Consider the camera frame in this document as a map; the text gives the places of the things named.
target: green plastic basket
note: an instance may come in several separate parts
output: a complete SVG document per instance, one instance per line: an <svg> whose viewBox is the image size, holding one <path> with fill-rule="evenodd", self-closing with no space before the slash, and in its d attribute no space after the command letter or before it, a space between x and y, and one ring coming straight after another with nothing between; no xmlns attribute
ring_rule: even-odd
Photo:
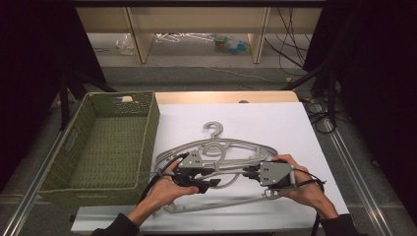
<svg viewBox="0 0 417 236"><path fill-rule="evenodd" d="M88 93L38 193L61 207L135 205L149 182L158 122L153 91Z"/></svg>

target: metal rail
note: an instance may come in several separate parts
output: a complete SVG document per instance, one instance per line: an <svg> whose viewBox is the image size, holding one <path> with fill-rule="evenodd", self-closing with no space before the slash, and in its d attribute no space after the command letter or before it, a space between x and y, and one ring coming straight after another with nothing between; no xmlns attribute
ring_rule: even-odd
<svg viewBox="0 0 417 236"><path fill-rule="evenodd" d="M6 230L3 232L3 236L15 236L19 235L22 227L25 224L26 219L30 214L30 210L34 205L37 197L37 190L40 187L40 182L43 178L43 175L46 171L46 168L49 165L49 162L52 159L53 152L58 147L59 142L63 137L64 132L60 131L55 142L52 145L48 155L46 156L45 160L43 161L42 165L40 166L39 171L37 172L36 176L34 177L33 181L30 184L28 191L25 193L22 201L19 203L18 208L16 209L13 216L10 218Z"/></svg>
<svg viewBox="0 0 417 236"><path fill-rule="evenodd" d="M327 119L325 125L328 131L332 129L331 122ZM374 228L380 236L389 236L393 235L390 230L386 217L381 211L380 207L377 204L374 196L372 195L368 185L366 184L364 178L362 177L361 172L356 166L355 161L352 158L346 144L343 141L340 133L337 128L330 133L331 140L333 141L334 146L340 156L340 159L343 162L343 165L349 174L350 179L352 180L353 186L358 192L358 196L361 199L361 202L368 213Z"/></svg>

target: black backdrop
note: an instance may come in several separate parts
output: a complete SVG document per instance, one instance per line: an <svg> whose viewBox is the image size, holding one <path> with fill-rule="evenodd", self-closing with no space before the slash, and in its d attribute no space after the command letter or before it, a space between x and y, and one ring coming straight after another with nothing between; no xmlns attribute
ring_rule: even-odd
<svg viewBox="0 0 417 236"><path fill-rule="evenodd" d="M105 82L74 8L7 0L0 7L0 191L33 144L65 69Z"/></svg>
<svg viewBox="0 0 417 236"><path fill-rule="evenodd" d="M415 7L412 1L377 1L359 28L340 82L349 114L417 224Z"/></svg>

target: hand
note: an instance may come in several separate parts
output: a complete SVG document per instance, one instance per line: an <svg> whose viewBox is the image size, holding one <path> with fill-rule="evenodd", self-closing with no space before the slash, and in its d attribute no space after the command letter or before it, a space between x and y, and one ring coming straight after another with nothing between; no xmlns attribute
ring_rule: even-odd
<svg viewBox="0 0 417 236"><path fill-rule="evenodd" d="M306 167L299 165L290 154L277 155L272 160L285 160L288 164L294 165L295 169L309 172ZM297 170L294 170L294 176L296 183L312 179L310 175ZM338 217L338 213L333 203L317 184L306 184L298 187L295 191L281 190L278 194L282 197L292 199L301 205L313 207L323 219Z"/></svg>
<svg viewBox="0 0 417 236"><path fill-rule="evenodd" d="M167 170L172 170L177 164L178 161L172 163ZM197 194L198 191L199 188L195 186L181 187L175 184L170 176L162 176L153 185L147 197L128 215L128 218L140 226L161 207L172 204L174 200L181 196Z"/></svg>

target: plastic bag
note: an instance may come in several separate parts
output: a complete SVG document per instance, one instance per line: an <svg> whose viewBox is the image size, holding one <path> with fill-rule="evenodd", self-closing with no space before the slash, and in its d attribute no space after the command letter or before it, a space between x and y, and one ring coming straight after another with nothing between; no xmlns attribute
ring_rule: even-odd
<svg viewBox="0 0 417 236"><path fill-rule="evenodd" d="M135 46L129 33L124 33L122 39L116 41L116 47L122 55L135 55Z"/></svg>

